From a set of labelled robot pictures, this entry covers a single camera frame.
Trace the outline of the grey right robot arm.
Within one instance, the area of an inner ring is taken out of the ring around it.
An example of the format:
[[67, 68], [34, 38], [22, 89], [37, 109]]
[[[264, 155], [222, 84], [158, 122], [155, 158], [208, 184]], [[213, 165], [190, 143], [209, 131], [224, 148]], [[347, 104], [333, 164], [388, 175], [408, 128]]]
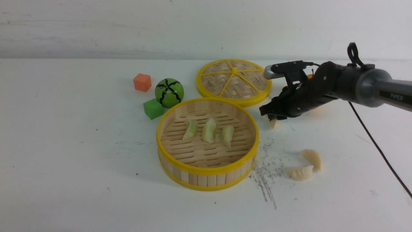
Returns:
[[285, 78], [287, 85], [279, 96], [259, 107], [269, 120], [286, 120], [334, 100], [376, 108], [388, 104], [411, 111], [411, 81], [394, 80], [374, 64], [363, 63], [354, 42], [347, 47], [350, 63], [339, 65], [291, 61], [268, 65], [264, 78]]

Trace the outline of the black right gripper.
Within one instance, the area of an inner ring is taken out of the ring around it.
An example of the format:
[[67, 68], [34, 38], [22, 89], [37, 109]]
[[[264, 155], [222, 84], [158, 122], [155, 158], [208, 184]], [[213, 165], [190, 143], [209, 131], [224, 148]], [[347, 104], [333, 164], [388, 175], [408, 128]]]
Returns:
[[268, 116], [269, 120], [286, 120], [336, 100], [336, 82], [345, 66], [324, 62], [317, 65], [313, 77], [308, 78], [304, 70], [314, 65], [313, 62], [291, 61], [266, 66], [265, 79], [284, 77], [287, 85], [279, 96], [259, 107], [260, 114]]

